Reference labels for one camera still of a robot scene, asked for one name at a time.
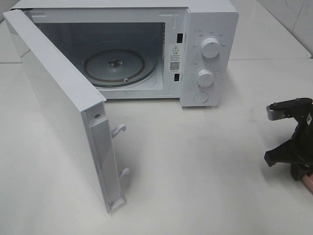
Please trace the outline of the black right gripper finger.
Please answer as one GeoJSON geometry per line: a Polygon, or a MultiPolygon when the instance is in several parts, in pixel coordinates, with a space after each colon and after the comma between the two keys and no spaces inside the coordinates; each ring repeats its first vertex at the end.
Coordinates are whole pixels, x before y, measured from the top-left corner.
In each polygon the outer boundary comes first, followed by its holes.
{"type": "Polygon", "coordinates": [[[269,167],[276,163],[303,164],[303,158],[291,143],[283,143],[275,149],[267,151],[265,161],[269,167]]]}

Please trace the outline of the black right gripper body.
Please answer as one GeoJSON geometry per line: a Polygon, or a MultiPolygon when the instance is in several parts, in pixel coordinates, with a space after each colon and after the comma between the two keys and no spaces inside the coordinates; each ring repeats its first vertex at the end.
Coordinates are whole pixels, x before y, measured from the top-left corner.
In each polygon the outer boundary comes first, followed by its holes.
{"type": "Polygon", "coordinates": [[[303,164],[290,164],[291,175],[300,181],[304,175],[313,173],[313,100],[296,98],[275,102],[266,107],[269,120],[294,118],[297,126],[292,137],[284,143],[291,143],[303,158],[303,164]]]}

